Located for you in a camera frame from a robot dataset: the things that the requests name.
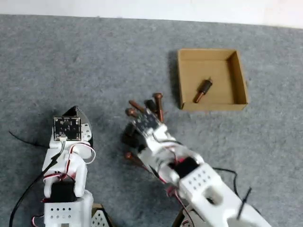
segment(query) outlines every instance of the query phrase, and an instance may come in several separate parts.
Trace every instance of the cylindrical object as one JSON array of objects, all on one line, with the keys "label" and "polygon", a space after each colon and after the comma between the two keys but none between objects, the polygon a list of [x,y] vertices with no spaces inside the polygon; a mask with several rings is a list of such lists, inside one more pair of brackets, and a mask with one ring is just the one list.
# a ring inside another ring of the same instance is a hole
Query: cylindrical object
[{"label": "cylindrical object", "polygon": [[157,106],[155,102],[152,99],[146,100],[145,105],[147,108],[149,108],[153,113],[157,112]]},{"label": "cylindrical object", "polygon": [[133,108],[127,108],[125,113],[127,116],[138,117],[138,113]]},{"label": "cylindrical object", "polygon": [[209,88],[213,85],[213,82],[211,79],[206,79],[203,81],[202,85],[199,88],[199,92],[194,98],[194,103],[198,103],[203,95],[205,95]]},{"label": "cylindrical object", "polygon": [[155,93],[154,95],[156,106],[157,106],[157,115],[160,122],[163,122],[163,109],[162,109],[162,97],[161,93]]},{"label": "cylindrical object", "polygon": [[134,100],[129,100],[129,104],[132,105],[137,110],[139,110],[141,113],[145,112],[145,109],[142,106],[140,106],[139,104],[137,104]]}]

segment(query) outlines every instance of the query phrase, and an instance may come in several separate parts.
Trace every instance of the cable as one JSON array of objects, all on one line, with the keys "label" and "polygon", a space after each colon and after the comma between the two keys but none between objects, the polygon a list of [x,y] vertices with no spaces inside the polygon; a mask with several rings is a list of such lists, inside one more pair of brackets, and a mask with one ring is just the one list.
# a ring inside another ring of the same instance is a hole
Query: cable
[{"label": "cable", "polygon": [[32,221],[31,221],[32,227],[38,227],[38,226],[35,224],[35,218],[42,218],[43,216],[44,216],[44,214],[33,216],[33,217],[32,217]]},{"label": "cable", "polygon": [[30,145],[35,146],[35,147],[42,147],[42,148],[49,149],[49,146],[45,146],[45,145],[42,145],[42,144],[38,144],[37,142],[35,142],[35,143],[28,142],[28,141],[25,141],[25,140],[19,138],[18,136],[14,135],[11,131],[9,131],[9,133],[10,133],[13,137],[15,137],[16,139],[18,139],[18,140],[21,141],[21,142],[30,144]]},{"label": "cable", "polygon": [[248,191],[247,191],[245,197],[244,197],[243,200],[242,200],[242,204],[241,204],[241,206],[240,206],[240,208],[239,208],[239,213],[238,213],[238,215],[237,215],[237,220],[240,219],[241,213],[242,213],[243,208],[244,208],[244,204],[247,202],[247,198],[248,198],[248,196],[250,195],[250,193],[251,193],[251,187],[248,189]]},{"label": "cable", "polygon": [[181,201],[180,197],[178,196],[178,193],[177,193],[177,190],[176,190],[176,189],[175,189],[175,197],[177,198],[178,202],[182,205],[183,209],[185,210],[186,214],[188,215],[188,217],[189,217],[191,223],[193,224],[192,227],[195,227],[195,224],[194,224],[194,222],[193,222],[191,216],[189,215],[189,212],[187,211],[185,205],[183,204],[183,202]]},{"label": "cable", "polygon": [[176,140],[158,140],[154,133],[152,134],[152,136],[155,139],[155,141],[157,141],[158,143],[172,142],[172,143],[175,143],[175,144],[183,145],[182,143],[180,143]]},{"label": "cable", "polygon": [[63,150],[65,147],[65,141],[62,141],[62,146],[61,146],[61,150],[58,154],[54,155],[51,158],[51,163],[45,168],[45,170],[43,170],[41,172],[41,174],[28,186],[28,188],[26,188],[26,190],[24,191],[24,193],[22,194],[22,196],[20,197],[20,199],[17,201],[13,211],[10,214],[10,218],[9,218],[9,227],[13,226],[13,220],[14,220],[14,216],[16,214],[16,211],[18,210],[21,202],[24,200],[24,198],[27,196],[28,192],[30,191],[30,189],[44,176],[44,174],[46,174],[46,172],[53,167],[54,165],[57,164],[57,159],[58,157],[62,154]]},{"label": "cable", "polygon": [[215,168],[213,167],[213,169],[218,170],[218,171],[229,172],[229,173],[232,173],[232,174],[235,175],[235,177],[233,178],[233,191],[239,197],[238,190],[237,190],[237,184],[236,184],[238,174],[236,173],[236,171],[233,171],[233,170],[230,170],[230,169],[217,168],[217,167],[215,167]]}]

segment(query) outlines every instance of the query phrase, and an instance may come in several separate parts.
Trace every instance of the copper screw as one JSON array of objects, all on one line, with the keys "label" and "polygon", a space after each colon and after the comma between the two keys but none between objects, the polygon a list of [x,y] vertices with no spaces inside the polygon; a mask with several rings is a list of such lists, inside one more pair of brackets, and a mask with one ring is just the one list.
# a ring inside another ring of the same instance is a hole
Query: copper screw
[{"label": "copper screw", "polygon": [[137,104],[134,100],[129,100],[129,104],[132,105],[137,110],[139,110],[141,113],[145,112],[145,109],[142,106],[140,106],[139,104]]},{"label": "copper screw", "polygon": [[156,101],[158,119],[160,122],[163,122],[163,109],[162,109],[163,95],[161,93],[155,93],[153,94],[153,97],[155,98]]},{"label": "copper screw", "polygon": [[132,154],[131,152],[127,152],[127,153],[125,154],[125,158],[126,158],[126,159],[132,159],[132,157],[133,157],[133,154]]},{"label": "copper screw", "polygon": [[138,117],[138,113],[133,108],[127,108],[125,113],[127,116]]},{"label": "copper screw", "polygon": [[194,98],[194,103],[198,103],[200,101],[200,99],[203,97],[204,92],[200,91],[199,93],[197,93],[196,97]]}]

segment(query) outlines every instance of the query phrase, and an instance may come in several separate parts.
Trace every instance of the black circuit board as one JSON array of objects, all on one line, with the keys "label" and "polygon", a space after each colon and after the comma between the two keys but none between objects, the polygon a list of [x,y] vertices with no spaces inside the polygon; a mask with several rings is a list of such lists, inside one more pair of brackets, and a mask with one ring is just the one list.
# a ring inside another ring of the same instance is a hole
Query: black circuit board
[{"label": "black circuit board", "polygon": [[62,136],[67,137],[67,140],[81,141],[81,118],[54,117],[53,139],[59,141]]},{"label": "black circuit board", "polygon": [[161,125],[161,122],[149,109],[146,109],[144,113],[139,113],[133,124],[141,135],[148,137]]}]

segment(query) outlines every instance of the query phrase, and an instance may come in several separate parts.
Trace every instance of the open cardboard box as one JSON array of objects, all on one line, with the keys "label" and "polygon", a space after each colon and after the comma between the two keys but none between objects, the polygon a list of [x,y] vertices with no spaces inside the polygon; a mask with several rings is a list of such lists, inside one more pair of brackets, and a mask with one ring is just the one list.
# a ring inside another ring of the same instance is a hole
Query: open cardboard box
[{"label": "open cardboard box", "polygon": [[[178,69],[182,110],[242,110],[248,104],[238,51],[181,49],[178,51]],[[194,103],[198,88],[209,78],[213,85],[199,103]]]}]

